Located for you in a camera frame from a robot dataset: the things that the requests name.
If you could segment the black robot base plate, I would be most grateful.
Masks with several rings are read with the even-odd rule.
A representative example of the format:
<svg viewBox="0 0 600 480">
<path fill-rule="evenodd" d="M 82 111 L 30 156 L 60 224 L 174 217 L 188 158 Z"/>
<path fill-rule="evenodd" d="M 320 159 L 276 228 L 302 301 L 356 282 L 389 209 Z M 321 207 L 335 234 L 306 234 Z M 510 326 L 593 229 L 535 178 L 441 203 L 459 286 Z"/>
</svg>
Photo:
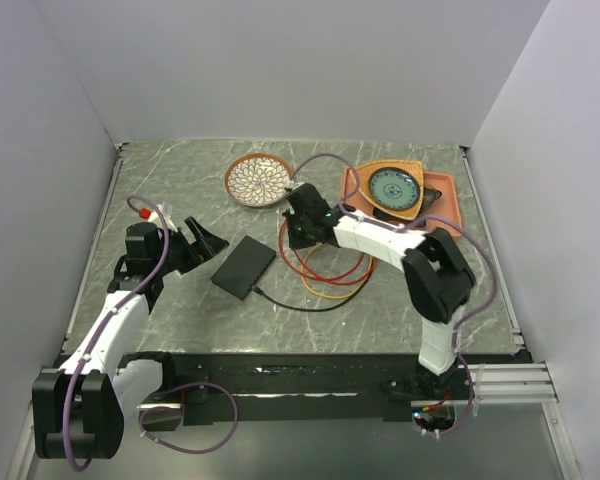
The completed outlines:
<svg viewBox="0 0 600 480">
<path fill-rule="evenodd" d="M 435 376 L 412 354 L 186 354 L 142 352 L 167 365 L 159 402 L 186 426 L 216 422 L 380 418 L 409 422 L 418 401 L 466 400 L 462 367 Z"/>
</svg>

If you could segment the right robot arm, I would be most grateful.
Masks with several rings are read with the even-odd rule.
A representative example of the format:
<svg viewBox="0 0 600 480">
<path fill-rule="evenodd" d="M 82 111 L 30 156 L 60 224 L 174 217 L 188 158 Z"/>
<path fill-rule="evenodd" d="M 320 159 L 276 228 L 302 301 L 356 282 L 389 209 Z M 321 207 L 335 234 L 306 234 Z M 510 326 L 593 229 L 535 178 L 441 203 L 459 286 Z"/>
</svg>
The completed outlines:
<svg viewBox="0 0 600 480">
<path fill-rule="evenodd" d="M 355 250 L 400 270 L 409 298 L 422 317 L 417 386 L 436 399 L 452 386 L 456 359 L 454 330 L 463 317 L 476 278 L 454 239 L 443 228 L 407 230 L 349 206 L 331 207 L 309 183 L 285 186 L 289 246 L 331 244 Z"/>
</svg>

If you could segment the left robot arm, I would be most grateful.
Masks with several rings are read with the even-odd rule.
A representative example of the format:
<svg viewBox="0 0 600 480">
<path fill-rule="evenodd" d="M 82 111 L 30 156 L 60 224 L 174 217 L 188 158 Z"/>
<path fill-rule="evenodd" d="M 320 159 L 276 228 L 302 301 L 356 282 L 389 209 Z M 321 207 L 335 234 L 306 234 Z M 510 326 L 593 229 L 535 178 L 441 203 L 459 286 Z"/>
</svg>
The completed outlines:
<svg viewBox="0 0 600 480">
<path fill-rule="evenodd" d="M 127 416 L 148 397 L 165 402 L 176 394 L 178 377 L 170 354 L 130 354 L 127 348 L 148 321 L 164 277 L 186 274 L 229 245 L 192 217 L 185 224 L 192 241 L 158 215 L 127 228 L 125 253 L 91 329 L 67 360 L 42 370 L 33 383 L 39 458 L 110 459 L 121 444 Z"/>
</svg>

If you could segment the black network switch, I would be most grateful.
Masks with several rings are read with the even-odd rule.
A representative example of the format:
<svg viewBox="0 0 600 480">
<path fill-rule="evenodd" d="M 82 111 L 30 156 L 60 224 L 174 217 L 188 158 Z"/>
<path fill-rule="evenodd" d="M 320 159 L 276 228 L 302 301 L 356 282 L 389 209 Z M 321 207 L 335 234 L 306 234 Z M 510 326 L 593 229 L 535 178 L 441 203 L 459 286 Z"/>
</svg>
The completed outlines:
<svg viewBox="0 0 600 480">
<path fill-rule="evenodd" d="M 243 301 L 275 259 L 272 248 L 245 236 L 212 275 L 211 282 Z"/>
</svg>

